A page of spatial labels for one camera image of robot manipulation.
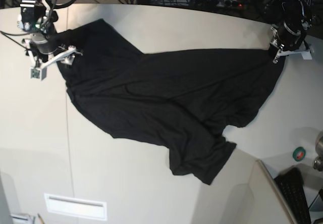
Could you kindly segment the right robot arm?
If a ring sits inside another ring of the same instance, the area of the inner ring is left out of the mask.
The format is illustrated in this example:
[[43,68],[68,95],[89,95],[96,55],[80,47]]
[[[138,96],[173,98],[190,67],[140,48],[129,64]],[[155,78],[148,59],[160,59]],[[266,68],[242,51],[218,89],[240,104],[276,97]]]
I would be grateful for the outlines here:
[[30,36],[32,47],[41,54],[49,55],[58,49],[52,38],[56,34],[54,22],[58,20],[56,10],[67,8],[76,0],[57,4],[57,0],[21,0],[18,26]]

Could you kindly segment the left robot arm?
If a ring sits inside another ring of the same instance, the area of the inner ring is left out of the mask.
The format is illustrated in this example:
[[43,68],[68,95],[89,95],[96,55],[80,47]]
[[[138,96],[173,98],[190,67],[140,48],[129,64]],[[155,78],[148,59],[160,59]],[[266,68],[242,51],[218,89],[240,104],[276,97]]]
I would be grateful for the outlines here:
[[312,26],[311,0],[268,0],[263,8],[263,17],[273,24],[273,37],[269,52],[296,51],[304,46]]

